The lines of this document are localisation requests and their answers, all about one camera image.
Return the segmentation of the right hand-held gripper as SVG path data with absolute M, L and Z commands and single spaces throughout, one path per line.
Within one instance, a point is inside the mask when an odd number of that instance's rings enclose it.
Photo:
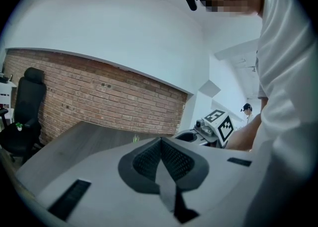
M 216 109 L 197 120 L 194 129 L 181 131 L 174 138 L 193 145 L 205 146 L 208 142 L 217 148 L 225 148 L 234 131 L 228 112 Z

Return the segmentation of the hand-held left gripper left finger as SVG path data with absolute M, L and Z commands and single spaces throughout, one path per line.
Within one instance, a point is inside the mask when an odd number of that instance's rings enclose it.
M 67 219 L 74 227 L 178 227 L 178 220 L 159 195 L 135 192 L 118 173 L 121 157 L 150 141 L 100 151 L 65 167 L 62 160 L 54 167 L 44 163 L 49 158 L 44 149 L 17 171 L 16 178 L 45 209 L 75 181 L 90 182 Z

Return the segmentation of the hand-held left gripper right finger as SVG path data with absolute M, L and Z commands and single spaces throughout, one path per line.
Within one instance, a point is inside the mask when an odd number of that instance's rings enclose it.
M 161 139 L 161 199 L 171 216 L 162 216 L 161 227 L 177 227 L 217 207 L 239 183 L 259 187 L 263 175 L 252 182 L 247 176 L 268 163 L 270 142 L 256 151 L 236 151 L 192 145 L 174 138 Z

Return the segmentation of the person's right forearm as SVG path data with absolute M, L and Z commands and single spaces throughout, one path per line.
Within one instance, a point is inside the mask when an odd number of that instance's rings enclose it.
M 258 114 L 249 124 L 232 133 L 225 149 L 238 151 L 250 150 L 260 124 L 261 115 Z

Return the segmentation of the black office chair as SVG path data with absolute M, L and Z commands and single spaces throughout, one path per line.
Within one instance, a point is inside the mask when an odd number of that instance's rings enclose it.
M 8 110 L 0 109 L 4 125 L 4 129 L 0 131 L 0 147 L 10 153 L 12 161 L 15 161 L 15 157 L 20 157 L 22 163 L 25 163 L 36 152 L 33 146 L 40 143 L 42 128 L 38 113 L 46 91 L 44 72 L 33 67 L 27 68 L 17 87 L 14 122 L 7 124 L 5 114 Z M 22 131 L 17 130 L 16 122 L 23 124 Z

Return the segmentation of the person's white t-shirt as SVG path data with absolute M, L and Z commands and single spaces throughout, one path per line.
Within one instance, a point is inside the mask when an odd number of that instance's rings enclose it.
M 318 225 L 318 36 L 299 0 L 264 0 L 256 62 L 268 102 L 252 152 L 271 149 L 244 223 Z

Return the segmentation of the white shelf unit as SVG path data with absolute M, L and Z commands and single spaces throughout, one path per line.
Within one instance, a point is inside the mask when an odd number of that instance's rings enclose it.
M 0 73 L 0 105 L 6 108 L 8 112 L 5 114 L 5 119 L 11 123 L 14 121 L 14 109 L 11 106 L 12 93 L 16 90 L 17 86 L 6 78 L 3 73 Z

